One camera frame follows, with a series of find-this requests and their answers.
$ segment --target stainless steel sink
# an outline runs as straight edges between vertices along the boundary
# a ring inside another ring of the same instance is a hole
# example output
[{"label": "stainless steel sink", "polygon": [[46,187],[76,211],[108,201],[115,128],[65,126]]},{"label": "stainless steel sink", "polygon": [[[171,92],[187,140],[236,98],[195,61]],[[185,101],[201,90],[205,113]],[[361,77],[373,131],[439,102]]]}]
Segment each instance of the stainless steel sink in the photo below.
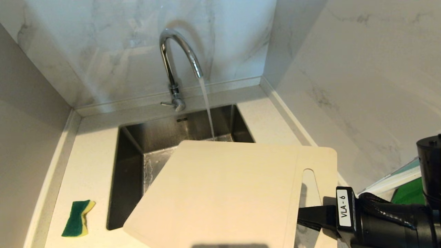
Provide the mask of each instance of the stainless steel sink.
[{"label": "stainless steel sink", "polygon": [[[254,140],[236,105],[211,109],[216,141]],[[123,226],[183,140],[213,140],[206,110],[120,127],[107,229]]]}]

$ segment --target sponge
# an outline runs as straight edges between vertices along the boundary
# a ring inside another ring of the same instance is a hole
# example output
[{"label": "sponge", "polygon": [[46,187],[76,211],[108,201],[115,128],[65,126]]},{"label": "sponge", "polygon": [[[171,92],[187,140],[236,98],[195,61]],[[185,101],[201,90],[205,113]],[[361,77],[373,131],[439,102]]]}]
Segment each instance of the sponge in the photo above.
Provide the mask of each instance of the sponge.
[{"label": "sponge", "polygon": [[89,232],[86,227],[85,215],[95,206],[91,200],[77,201],[72,203],[71,215],[64,228],[63,237],[81,237]]}]

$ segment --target water stream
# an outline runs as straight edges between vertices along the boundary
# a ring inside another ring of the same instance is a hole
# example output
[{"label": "water stream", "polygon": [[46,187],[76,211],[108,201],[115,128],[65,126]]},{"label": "water stream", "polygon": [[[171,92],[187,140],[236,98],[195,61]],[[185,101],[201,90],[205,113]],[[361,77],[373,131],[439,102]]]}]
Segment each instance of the water stream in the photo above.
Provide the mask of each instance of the water stream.
[{"label": "water stream", "polygon": [[214,129],[213,129],[213,120],[211,119],[210,104],[208,103],[208,96],[207,96],[207,90],[205,88],[204,78],[199,78],[199,84],[201,85],[202,94],[204,95],[205,107],[207,108],[208,120],[210,121],[211,136],[213,137],[213,141],[215,141],[215,139],[214,139]]}]

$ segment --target marble backsplash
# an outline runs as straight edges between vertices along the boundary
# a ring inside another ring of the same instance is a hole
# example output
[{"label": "marble backsplash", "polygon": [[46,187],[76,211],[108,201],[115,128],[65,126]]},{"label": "marble backsplash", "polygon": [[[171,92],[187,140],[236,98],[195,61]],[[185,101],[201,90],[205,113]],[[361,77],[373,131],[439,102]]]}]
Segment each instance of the marble backsplash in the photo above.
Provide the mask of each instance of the marble backsplash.
[{"label": "marble backsplash", "polygon": [[278,0],[264,77],[356,191],[441,132],[441,5]]},{"label": "marble backsplash", "polygon": [[[276,0],[7,0],[0,23],[73,107],[166,92],[164,28],[181,32],[206,79],[261,76]],[[196,86],[172,43],[182,87]]]}]

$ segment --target white countertop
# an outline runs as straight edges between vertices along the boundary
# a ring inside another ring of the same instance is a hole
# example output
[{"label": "white countertop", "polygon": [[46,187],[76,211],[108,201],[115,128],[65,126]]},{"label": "white countertop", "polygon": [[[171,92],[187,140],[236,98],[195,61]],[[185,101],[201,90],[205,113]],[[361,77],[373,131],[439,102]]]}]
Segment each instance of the white countertop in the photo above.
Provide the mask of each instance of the white countertop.
[{"label": "white countertop", "polygon": [[[192,97],[185,101],[186,112],[205,108],[202,97]],[[257,143],[301,145],[260,86],[210,94],[209,101],[212,107],[237,104]],[[82,119],[64,173],[45,247],[147,247],[122,229],[106,229],[118,127],[173,114],[176,114],[173,108],[156,104]],[[96,202],[86,216],[89,234],[80,238],[62,237],[72,202],[87,199]],[[308,203],[307,200],[306,206],[311,204],[314,205],[314,201]]]}]

